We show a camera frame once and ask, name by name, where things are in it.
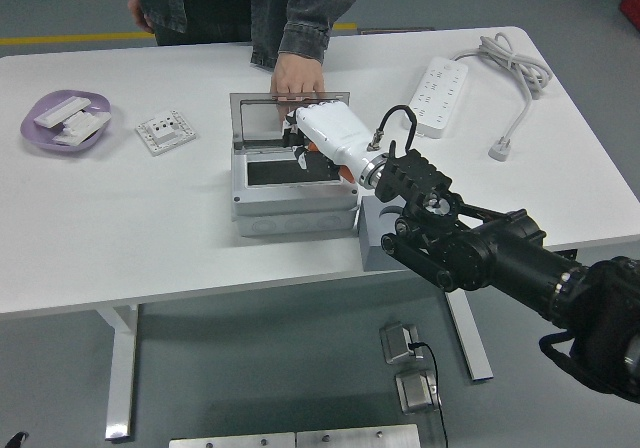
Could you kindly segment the person's right hand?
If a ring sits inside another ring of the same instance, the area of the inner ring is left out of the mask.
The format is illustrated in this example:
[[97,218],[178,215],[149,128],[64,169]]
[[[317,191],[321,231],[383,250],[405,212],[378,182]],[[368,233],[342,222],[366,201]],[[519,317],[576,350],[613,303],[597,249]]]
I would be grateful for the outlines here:
[[143,32],[153,34],[153,24],[144,13],[140,0],[128,0],[127,8],[133,19],[134,24]]

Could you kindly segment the person's left hand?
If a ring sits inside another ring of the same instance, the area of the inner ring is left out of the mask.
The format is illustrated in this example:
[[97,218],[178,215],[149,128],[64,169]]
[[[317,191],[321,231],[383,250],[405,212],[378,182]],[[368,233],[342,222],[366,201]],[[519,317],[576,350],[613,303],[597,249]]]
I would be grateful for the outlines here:
[[280,53],[271,76],[272,94],[324,93],[322,64],[313,58],[293,53]]

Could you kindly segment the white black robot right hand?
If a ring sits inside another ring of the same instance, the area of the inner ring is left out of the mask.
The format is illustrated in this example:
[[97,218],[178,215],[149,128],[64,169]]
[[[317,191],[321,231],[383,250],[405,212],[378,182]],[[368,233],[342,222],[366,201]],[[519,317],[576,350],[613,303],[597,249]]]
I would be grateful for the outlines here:
[[282,133],[302,169],[320,169],[324,155],[348,181],[366,189],[377,186],[387,158],[380,151],[384,129],[370,131],[344,102],[299,107],[285,115]]

